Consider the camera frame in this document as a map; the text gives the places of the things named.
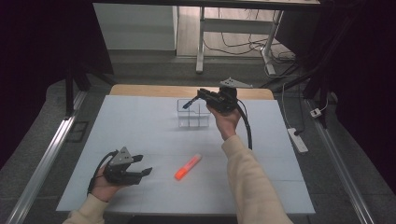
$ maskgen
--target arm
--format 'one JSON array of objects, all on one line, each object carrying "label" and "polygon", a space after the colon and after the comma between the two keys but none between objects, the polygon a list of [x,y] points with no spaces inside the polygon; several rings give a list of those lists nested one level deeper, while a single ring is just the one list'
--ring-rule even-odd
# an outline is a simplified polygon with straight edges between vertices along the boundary
[{"label": "arm", "polygon": [[235,129],[240,119],[238,111],[224,116],[210,107],[209,110],[215,116],[224,140],[222,148],[228,158],[228,179],[238,223],[291,223],[253,151],[246,148],[236,135]]},{"label": "arm", "polygon": [[84,204],[76,211],[70,212],[68,219],[64,224],[104,224],[103,213],[105,212],[108,202],[114,194],[125,186],[115,186],[108,183],[103,176],[103,166],[96,175],[95,184],[92,193],[88,194]]}]

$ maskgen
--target table leg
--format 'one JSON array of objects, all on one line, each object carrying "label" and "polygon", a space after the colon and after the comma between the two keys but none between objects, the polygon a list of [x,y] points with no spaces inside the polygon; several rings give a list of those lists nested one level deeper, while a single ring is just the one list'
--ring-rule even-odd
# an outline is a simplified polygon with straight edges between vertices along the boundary
[{"label": "table leg", "polygon": [[202,74],[204,72],[204,28],[205,28],[205,8],[201,7],[201,19],[199,22],[199,41],[196,73]]},{"label": "table leg", "polygon": [[277,26],[279,25],[280,17],[282,16],[283,11],[275,11],[274,15],[274,20],[273,20],[273,26],[271,28],[270,34],[268,35],[267,43],[265,44],[265,47],[262,49],[262,57],[264,58],[265,62],[265,67],[267,68],[268,75],[269,76],[274,76],[276,74],[274,66],[271,64],[271,55],[270,55],[270,50],[271,50],[271,45],[272,42],[274,41]]}]

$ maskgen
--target power strip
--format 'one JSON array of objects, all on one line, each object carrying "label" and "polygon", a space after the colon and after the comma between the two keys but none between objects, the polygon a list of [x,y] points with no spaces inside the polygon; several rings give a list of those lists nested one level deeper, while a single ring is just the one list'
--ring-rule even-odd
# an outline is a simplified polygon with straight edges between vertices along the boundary
[{"label": "power strip", "polygon": [[294,144],[295,147],[297,147],[298,152],[305,154],[308,152],[308,148],[306,148],[303,139],[300,137],[300,135],[295,135],[294,133],[296,132],[296,129],[294,128],[289,128],[288,133],[291,139],[291,142]]}]

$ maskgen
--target wooden table edge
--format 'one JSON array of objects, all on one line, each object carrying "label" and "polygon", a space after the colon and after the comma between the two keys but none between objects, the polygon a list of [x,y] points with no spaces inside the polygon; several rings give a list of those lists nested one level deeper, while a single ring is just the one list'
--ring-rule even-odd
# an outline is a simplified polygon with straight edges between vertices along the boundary
[{"label": "wooden table edge", "polygon": [[[218,87],[117,84],[111,88],[110,95],[192,98],[196,96],[197,90],[200,88],[205,88],[209,91],[219,91]],[[238,99],[274,100],[274,95],[268,89],[238,89]]]}]

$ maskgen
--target metal rail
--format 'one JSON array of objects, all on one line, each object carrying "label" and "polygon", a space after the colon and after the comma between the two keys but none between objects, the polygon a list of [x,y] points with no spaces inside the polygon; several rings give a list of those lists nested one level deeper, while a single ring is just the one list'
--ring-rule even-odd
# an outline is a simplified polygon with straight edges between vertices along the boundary
[{"label": "metal rail", "polygon": [[33,202],[35,201],[35,197],[40,191],[41,186],[43,185],[47,174],[49,173],[50,168],[55,161],[59,150],[62,147],[64,139],[66,138],[68,132],[70,131],[70,128],[72,127],[76,119],[79,108],[81,107],[81,104],[84,101],[86,95],[87,92],[80,91],[76,96],[74,112],[71,114],[71,117],[69,119],[64,119],[62,121],[61,125],[58,128],[58,131],[49,143],[49,147],[44,153],[43,158],[35,168],[35,172],[30,178],[25,189],[23,190],[23,193],[18,199],[18,202],[15,205],[14,209],[12,210],[11,215],[8,217],[7,223],[22,223],[26,218],[30,208],[32,207]]},{"label": "metal rail", "polygon": [[[306,108],[309,111],[315,109],[312,106],[313,102],[305,100]],[[361,196],[361,192],[359,191],[358,187],[355,184],[352,176],[350,175],[341,155],[338,151],[337,147],[335,146],[334,141],[332,140],[332,136],[330,135],[327,129],[323,129],[320,122],[315,119],[315,126],[318,130],[320,138],[322,139],[325,147],[328,149],[330,158],[332,159],[332,163],[334,168],[340,177],[341,182],[344,185],[344,189],[348,194],[350,201],[355,208],[356,214],[358,215],[359,220],[362,224],[374,224],[373,216],[367,207],[366,202],[364,201],[363,197]]]}]

